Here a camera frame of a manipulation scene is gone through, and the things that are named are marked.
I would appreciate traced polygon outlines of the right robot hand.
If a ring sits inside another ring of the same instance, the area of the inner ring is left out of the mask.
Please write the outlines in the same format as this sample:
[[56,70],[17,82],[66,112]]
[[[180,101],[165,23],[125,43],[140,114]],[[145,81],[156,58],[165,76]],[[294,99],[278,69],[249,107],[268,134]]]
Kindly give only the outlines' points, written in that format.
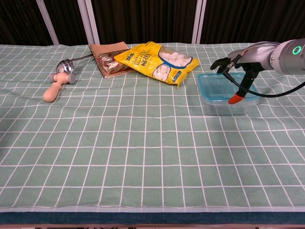
[[273,69],[270,64],[270,57],[278,46],[278,42],[258,42],[245,49],[235,50],[227,57],[213,62],[210,69],[218,69],[217,73],[223,74],[233,83],[235,80],[229,74],[230,69],[242,67],[245,71],[241,83],[237,84],[238,91],[228,100],[229,104],[236,104],[242,101],[246,94],[249,93],[250,87],[258,74],[262,71]]

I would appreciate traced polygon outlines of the blue plastic lid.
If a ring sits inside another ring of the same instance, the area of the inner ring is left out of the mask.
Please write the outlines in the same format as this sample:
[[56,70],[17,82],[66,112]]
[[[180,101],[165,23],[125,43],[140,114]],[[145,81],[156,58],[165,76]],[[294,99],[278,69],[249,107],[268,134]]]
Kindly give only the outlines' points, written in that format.
[[221,73],[202,73],[197,75],[201,98],[208,104],[225,104],[239,90]]

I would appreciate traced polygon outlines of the clear plastic container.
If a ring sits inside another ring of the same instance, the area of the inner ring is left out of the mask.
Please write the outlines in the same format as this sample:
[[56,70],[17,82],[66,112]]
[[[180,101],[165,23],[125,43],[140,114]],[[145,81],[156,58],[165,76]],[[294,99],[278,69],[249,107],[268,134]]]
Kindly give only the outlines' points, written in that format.
[[236,104],[228,104],[228,99],[207,100],[201,98],[205,115],[244,115],[258,102],[258,97],[246,97]]

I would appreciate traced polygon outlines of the yellow marshmallow bag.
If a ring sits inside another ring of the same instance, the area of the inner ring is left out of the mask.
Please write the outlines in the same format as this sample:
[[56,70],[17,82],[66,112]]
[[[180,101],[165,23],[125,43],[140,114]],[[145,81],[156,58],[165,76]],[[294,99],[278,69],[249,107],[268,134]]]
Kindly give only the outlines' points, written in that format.
[[154,42],[139,44],[114,58],[146,76],[175,85],[200,63],[194,57]]

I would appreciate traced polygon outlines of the black pleated curtain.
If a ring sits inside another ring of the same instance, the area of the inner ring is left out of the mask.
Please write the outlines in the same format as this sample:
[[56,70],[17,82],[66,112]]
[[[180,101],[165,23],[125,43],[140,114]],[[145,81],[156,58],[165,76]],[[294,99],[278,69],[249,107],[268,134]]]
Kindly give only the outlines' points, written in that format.
[[[102,44],[190,43],[199,0],[88,0]],[[57,39],[85,45],[77,0],[44,0]],[[206,0],[201,44],[305,38],[305,0]],[[0,0],[0,44],[52,45],[36,0]]]

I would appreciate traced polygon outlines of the silver red snack packet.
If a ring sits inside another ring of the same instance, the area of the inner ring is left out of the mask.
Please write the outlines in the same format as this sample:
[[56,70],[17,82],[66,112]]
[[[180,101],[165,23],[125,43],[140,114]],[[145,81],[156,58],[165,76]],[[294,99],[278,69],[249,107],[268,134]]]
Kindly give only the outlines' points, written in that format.
[[127,49],[111,51],[99,54],[99,61],[106,73],[117,73],[128,69],[128,66],[115,60],[115,56],[127,51]]

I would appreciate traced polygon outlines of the dark teal under cloth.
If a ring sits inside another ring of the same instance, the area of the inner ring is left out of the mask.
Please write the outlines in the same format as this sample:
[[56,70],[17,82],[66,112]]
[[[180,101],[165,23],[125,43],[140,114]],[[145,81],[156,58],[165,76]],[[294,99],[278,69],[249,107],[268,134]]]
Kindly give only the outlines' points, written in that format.
[[0,212],[0,225],[5,224],[305,225],[305,212]]

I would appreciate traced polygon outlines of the metal soup ladle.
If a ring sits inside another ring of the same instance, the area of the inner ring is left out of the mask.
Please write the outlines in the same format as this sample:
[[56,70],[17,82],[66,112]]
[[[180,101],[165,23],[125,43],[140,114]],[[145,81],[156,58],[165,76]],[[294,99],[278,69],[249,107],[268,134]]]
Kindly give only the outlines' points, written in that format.
[[78,57],[78,58],[62,60],[56,66],[56,73],[67,73],[67,74],[73,73],[73,71],[75,69],[75,66],[73,63],[74,61],[79,61],[79,60],[86,59],[86,58],[89,58],[92,56],[93,56],[93,54],[88,54],[88,55]]

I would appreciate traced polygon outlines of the green checked tablecloth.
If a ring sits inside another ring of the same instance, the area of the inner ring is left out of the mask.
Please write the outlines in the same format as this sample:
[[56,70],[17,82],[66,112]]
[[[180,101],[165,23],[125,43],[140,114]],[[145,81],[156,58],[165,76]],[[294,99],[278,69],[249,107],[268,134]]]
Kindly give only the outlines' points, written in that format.
[[179,86],[87,59],[46,103],[89,48],[0,45],[0,212],[305,212],[305,90],[210,116],[196,77],[245,44],[170,47],[200,60]]

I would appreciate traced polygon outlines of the wide white frame post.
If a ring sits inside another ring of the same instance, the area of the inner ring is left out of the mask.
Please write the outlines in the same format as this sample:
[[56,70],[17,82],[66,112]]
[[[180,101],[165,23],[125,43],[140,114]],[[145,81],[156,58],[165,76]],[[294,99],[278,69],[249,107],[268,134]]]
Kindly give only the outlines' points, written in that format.
[[100,44],[91,0],[77,0],[88,44]]

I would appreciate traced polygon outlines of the slanted white frame post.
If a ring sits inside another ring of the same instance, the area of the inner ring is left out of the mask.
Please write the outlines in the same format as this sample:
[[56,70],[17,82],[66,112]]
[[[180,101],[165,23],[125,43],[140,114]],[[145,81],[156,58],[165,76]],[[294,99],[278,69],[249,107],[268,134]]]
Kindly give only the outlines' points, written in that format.
[[45,23],[45,25],[47,27],[47,30],[49,32],[49,35],[51,37],[51,40],[52,40],[53,44],[54,45],[59,45],[59,41],[58,41],[56,32],[54,30],[53,24],[51,22],[49,13],[47,11],[46,5],[44,3],[44,0],[36,0],[36,3],[38,5],[38,7],[39,7],[39,10],[41,12],[42,18],[43,18],[44,23]]

